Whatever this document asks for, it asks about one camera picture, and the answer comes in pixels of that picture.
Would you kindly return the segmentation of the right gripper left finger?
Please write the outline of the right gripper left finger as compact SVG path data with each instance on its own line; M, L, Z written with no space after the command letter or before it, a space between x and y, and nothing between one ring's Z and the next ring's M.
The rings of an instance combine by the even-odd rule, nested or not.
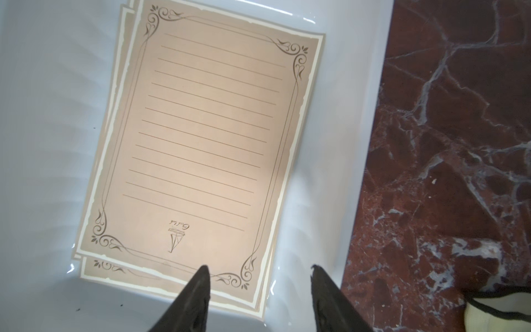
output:
M202 265L149 332L205 332L210 289L210 272Z

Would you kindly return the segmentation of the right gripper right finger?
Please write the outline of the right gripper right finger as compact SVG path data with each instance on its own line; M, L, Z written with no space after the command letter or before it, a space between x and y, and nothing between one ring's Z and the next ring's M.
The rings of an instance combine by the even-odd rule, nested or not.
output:
M373 329L355 310L329 274L317 264L312 266L311 295L317 332L372 332Z

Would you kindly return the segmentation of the white plastic storage box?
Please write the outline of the white plastic storage box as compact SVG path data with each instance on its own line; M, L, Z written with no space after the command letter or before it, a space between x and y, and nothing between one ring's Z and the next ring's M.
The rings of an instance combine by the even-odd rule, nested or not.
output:
M314 331L311 268L340 283L392 1L212 1L323 33L263 322L211 309L209 331ZM120 1L1 3L1 330L146 331L169 306L80 279L71 254L105 121Z

